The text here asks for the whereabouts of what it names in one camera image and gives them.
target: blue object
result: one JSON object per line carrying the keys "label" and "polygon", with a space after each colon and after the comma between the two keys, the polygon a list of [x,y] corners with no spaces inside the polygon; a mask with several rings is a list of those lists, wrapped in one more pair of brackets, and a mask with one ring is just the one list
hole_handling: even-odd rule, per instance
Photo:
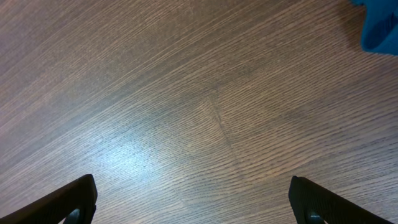
{"label": "blue object", "polygon": [[398,0],[352,0],[365,5],[361,46],[364,51],[398,55]]}

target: black plastic part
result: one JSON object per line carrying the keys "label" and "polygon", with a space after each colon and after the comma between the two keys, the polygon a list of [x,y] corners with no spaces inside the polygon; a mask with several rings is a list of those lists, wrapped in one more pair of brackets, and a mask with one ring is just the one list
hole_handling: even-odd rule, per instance
{"label": "black plastic part", "polygon": [[292,178],[289,200],[298,224],[392,224],[304,178]]}
{"label": "black plastic part", "polygon": [[91,174],[84,175],[32,204],[0,219],[0,224],[89,224],[95,213],[97,189]]}

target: blue cloth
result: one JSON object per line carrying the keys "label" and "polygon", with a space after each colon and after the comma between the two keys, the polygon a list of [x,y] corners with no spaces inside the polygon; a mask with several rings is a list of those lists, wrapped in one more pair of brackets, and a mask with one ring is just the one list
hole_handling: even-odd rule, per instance
{"label": "blue cloth", "polygon": [[361,46],[364,51],[398,55],[398,0],[352,0],[365,5]]}

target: wooden surface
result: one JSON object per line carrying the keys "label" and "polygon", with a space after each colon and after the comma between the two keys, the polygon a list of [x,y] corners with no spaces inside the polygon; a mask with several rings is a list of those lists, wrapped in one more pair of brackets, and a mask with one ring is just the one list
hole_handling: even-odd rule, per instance
{"label": "wooden surface", "polygon": [[93,223],[295,223],[305,176],[398,222],[398,60],[349,1],[0,1],[0,216],[83,174]]}

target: wood grain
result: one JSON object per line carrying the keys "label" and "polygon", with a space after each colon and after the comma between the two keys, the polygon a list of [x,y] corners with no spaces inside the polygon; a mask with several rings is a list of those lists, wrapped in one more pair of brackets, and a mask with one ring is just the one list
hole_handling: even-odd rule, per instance
{"label": "wood grain", "polygon": [[93,223],[295,223],[305,176],[398,222],[398,61],[348,1],[0,1],[0,216],[91,173]]}

